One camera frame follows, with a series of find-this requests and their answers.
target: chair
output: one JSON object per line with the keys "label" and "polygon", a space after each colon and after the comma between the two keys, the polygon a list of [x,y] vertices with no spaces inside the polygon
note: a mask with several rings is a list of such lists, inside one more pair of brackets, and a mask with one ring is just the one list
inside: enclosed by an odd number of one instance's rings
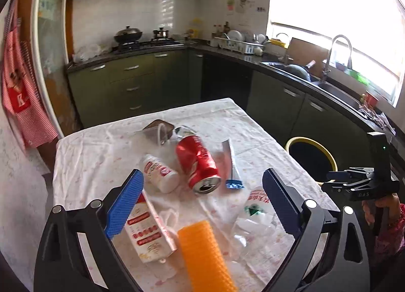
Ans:
{"label": "chair", "polygon": [[305,137],[294,137],[287,141],[284,149],[305,171],[322,186],[327,182],[327,173],[337,171],[332,154],[319,142]]}

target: white tile wall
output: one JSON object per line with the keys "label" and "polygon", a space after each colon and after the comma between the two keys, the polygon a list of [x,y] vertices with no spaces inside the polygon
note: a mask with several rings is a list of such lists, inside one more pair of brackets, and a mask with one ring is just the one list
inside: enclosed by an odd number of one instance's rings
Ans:
{"label": "white tile wall", "polygon": [[182,34],[200,16],[199,0],[73,0],[73,47],[112,44],[114,35],[126,26],[143,32],[140,41],[153,37],[164,26]]}

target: cutting board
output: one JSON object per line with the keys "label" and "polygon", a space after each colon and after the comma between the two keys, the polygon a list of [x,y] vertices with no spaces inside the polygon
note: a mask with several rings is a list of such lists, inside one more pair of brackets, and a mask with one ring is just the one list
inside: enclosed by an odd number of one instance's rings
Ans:
{"label": "cutting board", "polygon": [[322,77],[323,60],[327,58],[328,52],[329,50],[321,46],[297,38],[291,39],[290,45],[287,49],[288,56],[294,59],[292,64],[305,66],[312,60],[315,60],[316,64],[309,70],[309,72],[318,77]]}

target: black countertop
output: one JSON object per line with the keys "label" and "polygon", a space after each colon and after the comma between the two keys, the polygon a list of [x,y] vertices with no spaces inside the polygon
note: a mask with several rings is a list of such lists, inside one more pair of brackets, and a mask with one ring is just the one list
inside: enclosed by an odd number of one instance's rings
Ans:
{"label": "black countertop", "polygon": [[177,45],[169,45],[169,46],[156,46],[152,48],[142,49],[142,50],[134,50],[129,52],[123,53],[108,53],[103,54],[100,56],[96,56],[93,59],[90,59],[86,62],[79,63],[79,64],[70,64],[66,72],[73,73],[88,67],[93,67],[100,63],[127,58],[130,56],[142,55],[142,54],[149,54],[149,53],[156,53],[156,52],[166,52],[166,51],[175,51],[175,50],[193,50],[198,51],[201,53],[209,54],[212,56],[218,56],[223,59],[231,60],[239,64],[243,64],[248,66],[251,69],[264,73],[268,76],[274,77],[279,79],[280,81],[289,84],[298,90],[301,90],[314,98],[319,99],[326,105],[330,106],[331,108],[335,109],[345,117],[349,118],[355,124],[357,124],[360,128],[362,128],[365,132],[384,132],[387,136],[387,140],[391,145],[391,153],[393,156],[398,157],[397,160],[403,169],[405,170],[405,161],[403,156],[405,156],[405,142],[399,138],[396,138],[390,130],[388,129],[381,129],[372,121],[366,120],[363,118],[360,113],[350,107],[348,104],[341,101],[339,98],[331,95],[330,93],[324,91],[323,89],[319,88],[318,86],[299,78],[295,75],[286,73],[280,69],[274,67],[268,67],[262,64],[262,62],[271,62],[276,61],[277,58],[273,56],[268,56],[264,54],[264,56],[255,56],[255,55],[247,55],[241,54],[238,52],[232,52],[229,50],[223,50],[220,48],[214,48],[211,46],[206,45],[190,45],[190,44],[177,44]]}

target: person's hand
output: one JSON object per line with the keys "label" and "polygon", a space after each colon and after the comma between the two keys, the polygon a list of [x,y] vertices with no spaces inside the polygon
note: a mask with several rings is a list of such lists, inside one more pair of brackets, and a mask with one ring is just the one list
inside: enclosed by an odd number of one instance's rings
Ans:
{"label": "person's hand", "polygon": [[[374,223],[375,217],[374,217],[374,215],[372,215],[370,213],[370,208],[367,204],[367,201],[363,200],[361,204],[363,206],[364,217],[366,218],[367,223],[369,225]],[[400,207],[399,197],[396,193],[382,197],[379,200],[376,200],[375,206],[376,207],[388,207],[390,209],[390,212],[388,215],[389,224],[397,222],[398,219],[400,218],[401,207]]]}

